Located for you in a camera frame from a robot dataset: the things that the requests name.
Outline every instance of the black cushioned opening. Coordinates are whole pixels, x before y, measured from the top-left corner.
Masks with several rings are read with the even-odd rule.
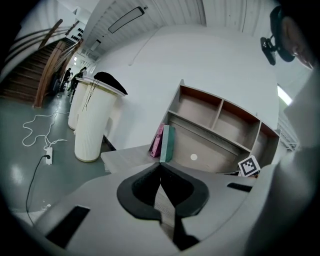
[[[186,234],[182,218],[197,215],[209,199],[209,189],[201,180],[166,163],[155,163],[125,179],[117,189],[117,198],[134,217],[161,222],[160,212],[154,209],[160,182],[175,208],[173,243],[180,250],[185,250],[199,241]]]

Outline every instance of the gray floor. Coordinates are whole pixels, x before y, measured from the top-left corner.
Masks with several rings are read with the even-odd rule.
[[[22,127],[35,115],[51,115],[57,109],[69,112],[70,103],[66,94],[47,100],[43,108],[0,98],[0,189],[8,207],[15,213],[25,212],[29,184],[41,156],[46,154],[44,137],[39,137],[31,147],[25,147],[22,140],[30,131]],[[28,124],[33,134],[25,141],[31,144],[36,135],[45,135],[53,117],[37,117]],[[49,140],[66,139],[53,145],[53,164],[47,165],[43,159],[37,169],[29,196],[29,211],[39,212],[47,209],[63,196],[73,192],[85,182],[109,174],[99,158],[92,163],[76,159],[74,154],[75,135],[68,127],[68,115],[59,114],[48,136]],[[108,151],[102,144],[101,152]]]

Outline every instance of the wooden staircase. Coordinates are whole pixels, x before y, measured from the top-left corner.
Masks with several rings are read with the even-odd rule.
[[[63,38],[62,41],[65,42],[64,49],[75,44],[68,38]],[[34,103],[41,76],[58,42],[46,45],[18,64],[0,84],[0,97]]]

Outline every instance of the stair railing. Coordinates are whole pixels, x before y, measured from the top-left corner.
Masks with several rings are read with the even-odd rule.
[[[75,26],[79,23],[79,21],[76,21],[75,24],[73,24],[72,26],[60,26],[62,22],[63,20],[59,19],[52,28],[35,31],[16,39],[13,42],[14,47],[11,48],[10,51],[8,52],[7,58],[4,61],[4,66],[7,65],[17,55],[19,55],[26,49],[34,46],[35,44],[38,44],[41,42],[39,46],[39,49],[41,49],[46,45],[46,43],[50,38],[59,36],[62,34],[65,34],[67,36],[70,33],[70,31],[74,29]]]
[[[59,43],[56,45],[42,72],[33,104],[34,107],[42,107],[44,97],[46,95],[54,72],[56,72],[61,66],[61,70],[64,71],[66,69],[71,57],[78,50],[82,42],[83,40],[80,39],[78,43],[70,46],[67,49],[64,49],[66,46],[66,43],[64,41],[59,41]]]

